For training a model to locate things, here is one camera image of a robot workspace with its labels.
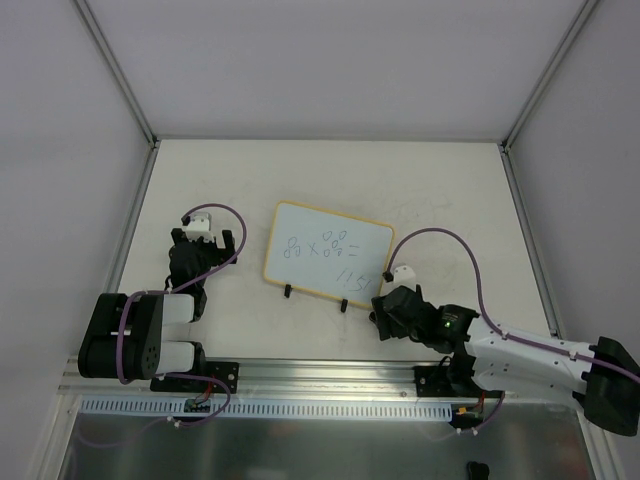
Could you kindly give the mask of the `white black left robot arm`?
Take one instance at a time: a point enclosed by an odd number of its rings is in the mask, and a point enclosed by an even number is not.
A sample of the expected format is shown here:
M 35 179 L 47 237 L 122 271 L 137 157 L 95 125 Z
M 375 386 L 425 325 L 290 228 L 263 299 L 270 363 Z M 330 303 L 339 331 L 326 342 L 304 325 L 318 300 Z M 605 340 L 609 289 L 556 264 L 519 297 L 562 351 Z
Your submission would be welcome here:
M 200 320 L 207 303 L 201 276 L 231 259 L 235 240 L 229 230 L 222 232 L 221 246 L 214 236 L 193 236 L 181 228 L 171 236 L 168 284 L 180 291 L 100 295 L 78 354 L 82 377 L 134 381 L 173 373 L 188 390 L 208 381 L 202 346 L 170 340 L 167 328 Z

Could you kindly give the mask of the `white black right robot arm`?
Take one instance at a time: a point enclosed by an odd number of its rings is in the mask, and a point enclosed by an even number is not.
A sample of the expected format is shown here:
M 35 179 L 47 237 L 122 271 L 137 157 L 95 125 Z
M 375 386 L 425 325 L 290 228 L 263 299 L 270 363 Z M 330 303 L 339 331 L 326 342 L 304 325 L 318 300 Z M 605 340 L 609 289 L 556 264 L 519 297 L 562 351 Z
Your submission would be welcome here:
M 408 339 L 448 361 L 422 386 L 458 396 L 511 392 L 581 410 L 592 424 L 620 436 L 639 428 L 639 365 L 611 338 L 594 344 L 492 327 L 478 312 L 435 307 L 419 288 L 399 286 L 372 299 L 370 319 L 381 340 Z

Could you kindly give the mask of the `yellow framed whiteboard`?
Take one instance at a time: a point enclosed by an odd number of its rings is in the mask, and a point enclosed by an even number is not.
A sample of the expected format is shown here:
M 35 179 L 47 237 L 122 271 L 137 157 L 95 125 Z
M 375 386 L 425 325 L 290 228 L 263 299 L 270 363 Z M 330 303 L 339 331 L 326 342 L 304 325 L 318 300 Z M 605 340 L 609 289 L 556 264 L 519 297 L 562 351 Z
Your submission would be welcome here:
M 380 292 L 394 237 L 389 224 L 281 201 L 271 225 L 263 278 L 366 308 Z

